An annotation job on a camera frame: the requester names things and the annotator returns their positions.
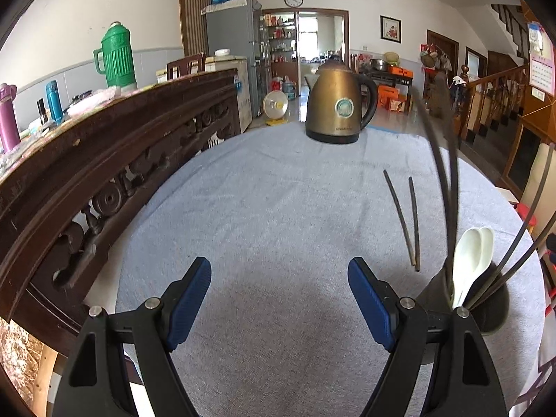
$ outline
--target silver screw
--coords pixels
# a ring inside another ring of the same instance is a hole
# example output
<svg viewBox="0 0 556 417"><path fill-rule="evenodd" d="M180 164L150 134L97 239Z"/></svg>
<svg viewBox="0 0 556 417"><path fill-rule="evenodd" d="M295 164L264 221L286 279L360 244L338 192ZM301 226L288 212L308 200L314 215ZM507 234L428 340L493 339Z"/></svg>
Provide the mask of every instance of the silver screw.
<svg viewBox="0 0 556 417"><path fill-rule="evenodd" d="M156 309L159 304L160 304L160 299L156 297L149 298L148 300L145 301L145 307L147 309Z"/></svg>
<svg viewBox="0 0 556 417"><path fill-rule="evenodd" d="M413 309L415 307L415 301L411 298L402 298L400 300L401 307L404 309Z"/></svg>
<svg viewBox="0 0 556 417"><path fill-rule="evenodd" d="M99 316L102 313L102 307L101 306L92 306L89 309L89 316L96 318L97 316Z"/></svg>
<svg viewBox="0 0 556 417"><path fill-rule="evenodd" d="M455 313L461 318L467 318L469 316L469 311L466 308L457 308Z"/></svg>

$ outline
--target calendar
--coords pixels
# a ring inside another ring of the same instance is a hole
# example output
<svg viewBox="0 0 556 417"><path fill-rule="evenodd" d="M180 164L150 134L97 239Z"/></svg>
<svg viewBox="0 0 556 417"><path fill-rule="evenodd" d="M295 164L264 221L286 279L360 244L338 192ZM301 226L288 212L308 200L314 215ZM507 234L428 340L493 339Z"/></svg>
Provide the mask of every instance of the calendar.
<svg viewBox="0 0 556 417"><path fill-rule="evenodd" d="M529 43L531 45L529 84L554 96L555 70L552 42L537 23L529 24Z"/></svg>

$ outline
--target green thermos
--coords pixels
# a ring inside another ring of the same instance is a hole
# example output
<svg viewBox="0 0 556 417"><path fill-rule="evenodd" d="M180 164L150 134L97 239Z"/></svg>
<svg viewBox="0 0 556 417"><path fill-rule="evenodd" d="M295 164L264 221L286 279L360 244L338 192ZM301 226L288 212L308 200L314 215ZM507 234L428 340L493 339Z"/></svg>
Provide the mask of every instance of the green thermos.
<svg viewBox="0 0 556 417"><path fill-rule="evenodd" d="M102 52L105 70L101 70L98 54ZM110 86L120 86L123 90L137 89L133 54L131 52L130 31L120 22L114 22L102 38L102 49L93 51L95 67L99 74L106 76Z"/></svg>

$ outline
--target round sticker on kettle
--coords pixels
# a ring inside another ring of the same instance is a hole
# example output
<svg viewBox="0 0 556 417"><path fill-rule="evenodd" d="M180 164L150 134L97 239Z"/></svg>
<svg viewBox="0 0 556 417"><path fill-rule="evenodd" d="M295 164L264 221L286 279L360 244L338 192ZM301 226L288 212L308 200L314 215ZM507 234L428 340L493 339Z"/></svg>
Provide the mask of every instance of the round sticker on kettle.
<svg viewBox="0 0 556 417"><path fill-rule="evenodd" d="M336 102L336 114L340 117L349 117L353 114L353 101L348 98L340 99Z"/></svg>

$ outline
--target flower painting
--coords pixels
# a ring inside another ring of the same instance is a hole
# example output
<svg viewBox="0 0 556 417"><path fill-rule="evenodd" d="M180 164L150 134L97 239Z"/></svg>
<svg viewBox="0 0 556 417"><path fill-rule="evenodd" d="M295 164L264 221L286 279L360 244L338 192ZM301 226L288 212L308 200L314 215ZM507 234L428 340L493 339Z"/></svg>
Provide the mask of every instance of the flower painting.
<svg viewBox="0 0 556 417"><path fill-rule="evenodd" d="M401 44L401 20L380 16L380 38Z"/></svg>

